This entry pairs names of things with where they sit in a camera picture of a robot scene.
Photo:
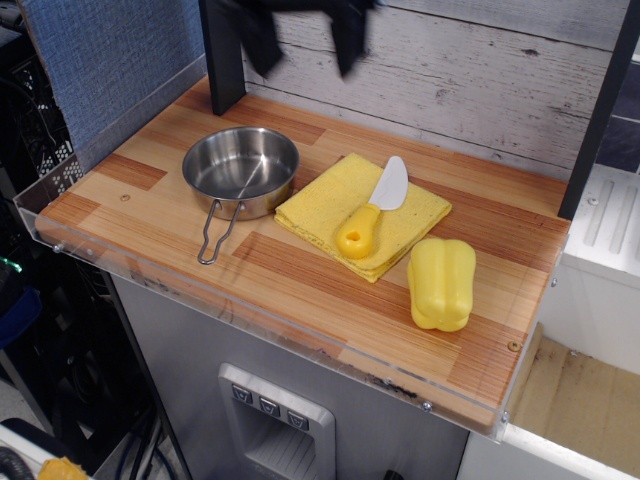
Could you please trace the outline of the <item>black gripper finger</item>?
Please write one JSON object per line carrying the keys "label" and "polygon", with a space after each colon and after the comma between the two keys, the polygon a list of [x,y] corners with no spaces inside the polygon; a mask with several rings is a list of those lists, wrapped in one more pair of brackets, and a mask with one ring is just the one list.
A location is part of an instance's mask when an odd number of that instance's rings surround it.
{"label": "black gripper finger", "polygon": [[273,12],[262,1],[239,1],[240,37],[254,70],[267,78],[284,57]]}
{"label": "black gripper finger", "polygon": [[325,13],[331,18],[331,33],[334,41],[340,75],[347,77],[356,62],[364,55],[367,41],[368,12],[386,1],[355,0],[328,1]]}

